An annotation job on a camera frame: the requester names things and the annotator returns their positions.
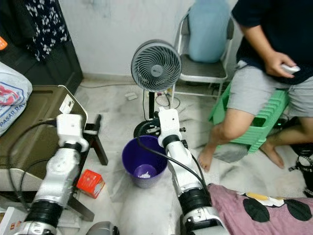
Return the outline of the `white paper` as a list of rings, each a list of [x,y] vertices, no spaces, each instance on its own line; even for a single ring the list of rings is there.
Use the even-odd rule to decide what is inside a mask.
[[[139,179],[150,179],[158,175],[157,169],[150,164],[141,164],[133,172],[133,176]]]

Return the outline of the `white paper label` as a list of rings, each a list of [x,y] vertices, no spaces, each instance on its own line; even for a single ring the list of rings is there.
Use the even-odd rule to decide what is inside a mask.
[[[66,94],[63,102],[60,105],[60,112],[63,114],[70,114],[74,105],[74,98],[70,94]]]

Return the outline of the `grey round standing fan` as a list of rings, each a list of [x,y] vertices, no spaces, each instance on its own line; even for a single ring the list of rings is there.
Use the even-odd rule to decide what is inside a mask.
[[[135,127],[135,138],[145,135],[149,114],[158,113],[155,110],[155,94],[172,88],[180,77],[181,69],[179,54],[167,41],[148,40],[134,52],[131,61],[132,78],[148,93],[148,118]]]

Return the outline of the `white printed plastic bag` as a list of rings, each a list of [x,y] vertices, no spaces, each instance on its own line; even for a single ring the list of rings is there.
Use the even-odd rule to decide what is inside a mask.
[[[24,112],[33,85],[23,74],[0,63],[0,134]]]

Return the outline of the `grey left robot leg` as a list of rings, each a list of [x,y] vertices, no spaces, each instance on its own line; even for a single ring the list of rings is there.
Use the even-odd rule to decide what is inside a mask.
[[[119,235],[119,229],[110,221],[94,223],[85,235]]]

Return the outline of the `green plastic stool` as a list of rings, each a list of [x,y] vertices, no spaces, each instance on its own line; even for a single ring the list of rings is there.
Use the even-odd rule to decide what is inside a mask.
[[[212,108],[208,121],[218,124],[225,119],[228,101],[230,98],[230,86],[222,92],[217,103]],[[253,119],[248,130],[231,143],[246,144],[249,146],[248,152],[253,153],[266,141],[269,132],[274,128],[279,118],[288,107],[289,95],[285,89],[277,89],[273,92],[268,102]]]

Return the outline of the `black cabinet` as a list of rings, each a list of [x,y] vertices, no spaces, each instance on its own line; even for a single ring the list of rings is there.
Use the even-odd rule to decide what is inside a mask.
[[[64,85],[70,92],[76,92],[83,72],[72,40],[54,47],[44,61],[37,61],[28,49],[34,25],[24,2],[0,0],[0,36],[7,42],[7,48],[0,51],[1,62],[26,76],[33,85]]]

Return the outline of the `white handheld device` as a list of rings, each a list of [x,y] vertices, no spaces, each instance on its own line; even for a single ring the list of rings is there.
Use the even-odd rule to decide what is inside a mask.
[[[290,67],[286,64],[281,64],[280,67],[283,69],[284,72],[288,74],[294,74],[295,72],[299,72],[300,68],[298,66]]]

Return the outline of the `light blue cushion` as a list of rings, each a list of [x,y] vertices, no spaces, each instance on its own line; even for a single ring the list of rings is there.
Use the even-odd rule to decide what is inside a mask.
[[[225,0],[195,0],[188,11],[188,54],[199,63],[221,60],[227,41],[230,7]]]

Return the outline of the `person's right hand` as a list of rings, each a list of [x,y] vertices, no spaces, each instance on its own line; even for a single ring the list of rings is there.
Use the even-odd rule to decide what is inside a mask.
[[[266,74],[275,77],[293,78],[293,74],[286,72],[282,65],[294,67],[296,64],[286,54],[269,51],[262,56],[265,63]]]

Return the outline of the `orange red small box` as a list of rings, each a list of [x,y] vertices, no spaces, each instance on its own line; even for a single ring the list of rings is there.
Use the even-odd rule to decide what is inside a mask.
[[[80,175],[76,187],[91,198],[96,199],[105,188],[105,181],[101,174],[85,169]]]

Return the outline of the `mauve cartoon print blanket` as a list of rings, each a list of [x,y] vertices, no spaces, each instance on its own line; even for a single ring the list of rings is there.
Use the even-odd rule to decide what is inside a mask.
[[[313,198],[287,198],[208,185],[231,235],[313,235]]]

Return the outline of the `person in grey shorts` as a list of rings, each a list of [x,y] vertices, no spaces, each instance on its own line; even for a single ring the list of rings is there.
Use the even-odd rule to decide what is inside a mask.
[[[213,126],[199,154],[199,163],[208,172],[217,147],[242,136],[273,92],[285,89],[289,114],[299,119],[299,125],[270,135],[260,147],[275,165],[283,168],[276,147],[313,142],[313,0],[238,0],[232,17],[237,25],[261,25],[273,49],[286,54],[300,71],[293,78],[266,74],[264,61],[243,37],[236,54],[238,67],[230,84],[225,119]]]

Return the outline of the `grey metal folding chair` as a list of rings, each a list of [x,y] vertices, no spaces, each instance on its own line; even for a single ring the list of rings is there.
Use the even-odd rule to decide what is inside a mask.
[[[192,60],[188,54],[189,47],[189,26],[188,12],[179,23],[178,35],[175,41],[175,48],[182,62],[180,79],[193,83],[206,83],[210,86],[218,85],[216,97],[221,96],[224,83],[228,80],[227,59],[232,51],[233,32],[235,31],[233,19],[230,16],[227,28],[226,47],[221,60],[216,63],[199,63]]]

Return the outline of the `white cardboard box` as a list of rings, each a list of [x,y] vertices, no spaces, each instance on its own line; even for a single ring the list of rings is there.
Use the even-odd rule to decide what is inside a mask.
[[[13,235],[22,227],[27,210],[22,206],[9,206],[1,209],[0,235]]]

